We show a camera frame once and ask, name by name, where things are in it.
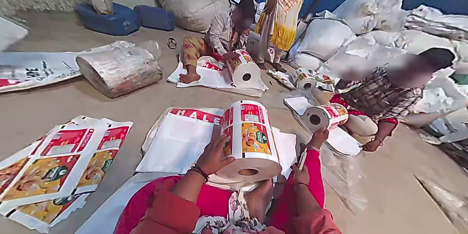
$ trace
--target roll core hole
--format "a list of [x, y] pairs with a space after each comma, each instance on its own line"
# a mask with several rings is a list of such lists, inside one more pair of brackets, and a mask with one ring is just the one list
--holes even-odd
[[320, 124], [320, 117], [317, 114], [313, 114], [309, 118], [310, 123], [313, 125], [319, 125]]
[[246, 168], [246, 169], [242, 169], [242, 170], [239, 170], [238, 173], [241, 175], [241, 176], [254, 176], [256, 174], [258, 174], [260, 171], [258, 171], [257, 169], [251, 169], [251, 168]]
[[252, 75], [250, 75], [250, 73], [245, 73], [245, 74], [242, 76], [242, 80], [243, 80], [243, 81], [249, 81], [251, 78], [252, 78]]

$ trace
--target concrete floor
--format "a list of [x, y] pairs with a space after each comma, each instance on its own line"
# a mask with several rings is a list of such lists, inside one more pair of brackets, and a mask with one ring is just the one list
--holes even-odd
[[[112, 43], [117, 39], [133, 42], [156, 40], [161, 49], [161, 67], [167, 77], [177, 66], [176, 50], [167, 48], [169, 37], [180, 45], [185, 35], [200, 35], [176, 28], [164, 32], [148, 28], [126, 37], [114, 37], [82, 28], [73, 13], [27, 12], [29, 35], [10, 51], [82, 51]], [[265, 72], [262, 79], [270, 88], [262, 99], [287, 92]], [[138, 90], [130, 95], [108, 99], [83, 77], [45, 88], [0, 95], [0, 159], [5, 159], [43, 135], [54, 125], [78, 115], [107, 117], [115, 121], [133, 121], [124, 146], [97, 191], [90, 195], [85, 207], [56, 225], [51, 234], [73, 234], [86, 219], [134, 172], [141, 160], [140, 147], [148, 130], [168, 107], [226, 108], [240, 99], [259, 99], [222, 92], [210, 88], [176, 88], [165, 81]], [[289, 110], [269, 108], [272, 125], [283, 132], [297, 134], [297, 143], [309, 140]], [[455, 234], [457, 231], [421, 188], [414, 176], [432, 179], [444, 188], [468, 195], [468, 179], [464, 172], [444, 153], [419, 139], [418, 134], [400, 125], [393, 137], [385, 141], [377, 153], [360, 156], [365, 173], [360, 187], [368, 203], [355, 214], [346, 209], [333, 190], [326, 190], [326, 207], [337, 225], [347, 234]], [[1, 233], [26, 234], [26, 227], [0, 219]]]

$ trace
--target blue plastic container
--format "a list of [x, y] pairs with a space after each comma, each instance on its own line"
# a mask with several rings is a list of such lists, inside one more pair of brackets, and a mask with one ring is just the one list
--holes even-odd
[[76, 12], [85, 28], [104, 34], [123, 36], [140, 28], [135, 12], [121, 4], [114, 3], [112, 15], [98, 14], [90, 4], [79, 4]]
[[148, 5], [137, 5], [133, 11], [140, 17], [140, 25], [165, 31], [174, 30], [174, 15], [162, 8]]

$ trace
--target pile of white sacks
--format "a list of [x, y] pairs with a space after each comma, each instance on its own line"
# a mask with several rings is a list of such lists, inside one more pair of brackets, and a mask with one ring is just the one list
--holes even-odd
[[432, 122], [431, 127], [444, 134], [441, 141], [468, 138], [468, 85], [458, 85], [448, 77], [454, 72], [468, 74], [468, 16], [443, 15], [424, 5], [402, 10], [402, 2], [346, 0], [332, 13], [317, 14], [297, 33], [289, 64], [333, 78], [338, 68], [380, 66], [406, 53], [449, 49], [456, 57], [453, 68], [434, 74], [424, 98], [413, 109], [415, 114], [430, 114], [410, 115], [407, 123], [421, 126]]

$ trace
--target hand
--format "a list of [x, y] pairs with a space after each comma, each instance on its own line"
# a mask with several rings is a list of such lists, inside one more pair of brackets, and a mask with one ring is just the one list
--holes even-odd
[[276, 7], [276, 0], [267, 0], [265, 3], [265, 7], [263, 8], [263, 12], [265, 14], [270, 14], [273, 9]]
[[307, 144], [308, 148], [315, 147], [320, 149], [325, 140], [328, 139], [329, 131], [325, 128], [320, 128], [313, 133], [312, 139]]
[[231, 61], [231, 59], [234, 59], [234, 58], [238, 58], [240, 57], [241, 54], [237, 53], [237, 52], [227, 52], [226, 54], [223, 55], [224, 59], [229, 63], [229, 61]]
[[298, 164], [295, 163], [292, 165], [292, 169], [294, 171], [294, 175], [292, 176], [292, 179], [294, 180], [294, 183], [303, 183], [306, 185], [309, 185], [310, 177], [309, 177], [309, 170], [307, 169], [307, 166], [304, 166], [302, 170], [299, 169], [297, 166]]
[[235, 158], [232, 156], [223, 159], [223, 147], [229, 140], [231, 140], [231, 136], [222, 135], [216, 140], [211, 141], [198, 158], [196, 165], [207, 175], [212, 175], [226, 165], [234, 162]]
[[361, 146], [362, 151], [366, 152], [375, 152], [377, 151], [377, 148], [380, 146], [380, 141], [374, 140], [366, 143], [365, 145]]

